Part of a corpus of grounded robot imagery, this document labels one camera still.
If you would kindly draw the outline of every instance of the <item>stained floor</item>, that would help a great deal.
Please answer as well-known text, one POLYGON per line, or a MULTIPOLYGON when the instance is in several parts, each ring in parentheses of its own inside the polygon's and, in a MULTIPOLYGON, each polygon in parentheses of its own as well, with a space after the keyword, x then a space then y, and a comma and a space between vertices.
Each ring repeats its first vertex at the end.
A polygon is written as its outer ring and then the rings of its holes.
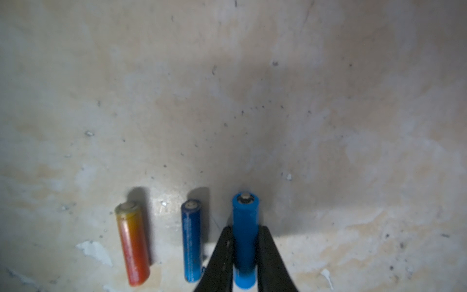
POLYGON ((467 290, 464 1, 0 7, 0 290, 190 291, 180 205, 203 200, 209 255, 244 190, 301 291, 323 269, 335 291, 467 290), (127 197, 151 224, 137 289, 127 197))

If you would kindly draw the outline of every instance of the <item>orange battery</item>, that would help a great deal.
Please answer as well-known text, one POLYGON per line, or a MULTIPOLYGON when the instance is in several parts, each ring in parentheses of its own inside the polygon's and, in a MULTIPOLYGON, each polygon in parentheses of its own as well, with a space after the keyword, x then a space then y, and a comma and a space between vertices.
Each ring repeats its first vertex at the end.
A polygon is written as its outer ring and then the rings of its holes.
POLYGON ((139 286, 149 277, 149 255, 141 206, 129 201, 115 208, 121 247, 130 286, 139 286))

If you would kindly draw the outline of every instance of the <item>battery top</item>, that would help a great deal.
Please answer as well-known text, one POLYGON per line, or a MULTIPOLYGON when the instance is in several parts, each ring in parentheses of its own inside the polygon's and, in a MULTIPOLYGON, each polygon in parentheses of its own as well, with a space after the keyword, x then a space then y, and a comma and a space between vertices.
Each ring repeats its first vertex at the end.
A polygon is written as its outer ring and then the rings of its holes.
POLYGON ((140 205, 135 201, 128 201, 125 203, 121 203, 115 208, 116 215, 131 215, 135 214, 140 209, 140 205))
POLYGON ((237 197, 237 201, 243 205, 251 204, 254 200, 255 198, 248 192, 243 192, 237 197))
POLYGON ((195 200, 189 200, 185 203, 185 208, 188 210, 196 209, 198 207, 198 202, 195 200))

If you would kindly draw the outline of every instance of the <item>blue battery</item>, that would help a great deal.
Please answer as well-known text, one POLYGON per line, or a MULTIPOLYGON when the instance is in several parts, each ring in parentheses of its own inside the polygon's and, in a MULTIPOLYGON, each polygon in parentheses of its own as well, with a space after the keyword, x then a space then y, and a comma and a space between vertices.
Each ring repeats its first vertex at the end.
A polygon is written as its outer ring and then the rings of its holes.
POLYGON ((233 204, 233 237, 235 239, 233 279, 242 289, 251 288, 256 282, 256 240, 258 238, 258 197, 249 192, 236 194, 233 204))
POLYGON ((201 202, 190 199, 181 209, 185 279, 192 283, 201 278, 201 202))

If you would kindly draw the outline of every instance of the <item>aa battery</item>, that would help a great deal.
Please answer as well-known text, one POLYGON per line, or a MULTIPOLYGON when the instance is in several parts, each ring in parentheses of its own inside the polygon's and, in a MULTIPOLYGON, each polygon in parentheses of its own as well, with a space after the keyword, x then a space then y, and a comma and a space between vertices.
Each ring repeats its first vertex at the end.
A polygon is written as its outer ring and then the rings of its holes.
POLYGON ((201 278, 201 202, 190 199, 182 204, 183 258, 185 279, 196 282, 201 278))
POLYGON ((139 286, 149 277, 149 255, 141 206, 129 201, 115 208, 123 256, 130 286, 139 286))
POLYGON ((255 253, 258 238, 260 200, 254 194, 242 192, 232 199, 234 281, 242 289, 251 288, 256 282, 255 253))

